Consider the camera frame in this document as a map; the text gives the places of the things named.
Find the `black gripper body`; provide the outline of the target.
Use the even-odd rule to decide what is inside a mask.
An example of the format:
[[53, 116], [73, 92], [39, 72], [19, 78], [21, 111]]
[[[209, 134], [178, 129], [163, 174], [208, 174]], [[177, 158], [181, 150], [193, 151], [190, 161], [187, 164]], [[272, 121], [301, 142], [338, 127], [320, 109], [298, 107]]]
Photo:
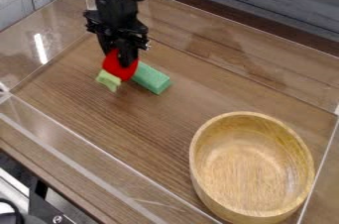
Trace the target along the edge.
[[97, 10], [86, 10], [86, 28], [91, 33], [117, 36], [139, 49], [149, 48], [149, 28], [138, 20], [138, 5], [133, 0], [95, 0]]

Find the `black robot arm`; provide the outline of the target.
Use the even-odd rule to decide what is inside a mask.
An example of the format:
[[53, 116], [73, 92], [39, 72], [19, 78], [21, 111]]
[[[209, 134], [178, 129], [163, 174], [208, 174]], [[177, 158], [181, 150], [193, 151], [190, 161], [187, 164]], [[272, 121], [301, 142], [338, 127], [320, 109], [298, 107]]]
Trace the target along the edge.
[[86, 28], [97, 34], [105, 55], [118, 50], [118, 62], [129, 68], [138, 51], [149, 48], [149, 27], [138, 19], [138, 3], [145, 0], [94, 0], [85, 11]]

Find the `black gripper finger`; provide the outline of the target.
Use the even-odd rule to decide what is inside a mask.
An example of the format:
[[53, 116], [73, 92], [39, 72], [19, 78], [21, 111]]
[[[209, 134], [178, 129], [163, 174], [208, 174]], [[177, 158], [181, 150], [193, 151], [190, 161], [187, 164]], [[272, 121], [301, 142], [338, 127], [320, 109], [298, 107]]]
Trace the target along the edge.
[[117, 49], [117, 36], [109, 36], [107, 34], [98, 34], [98, 41], [101, 44], [101, 48], [103, 50], [103, 53], [109, 55], [109, 53]]
[[118, 40], [117, 47], [119, 49], [118, 52], [118, 60], [122, 67], [130, 67], [134, 61], [138, 59], [138, 47], [129, 40]]

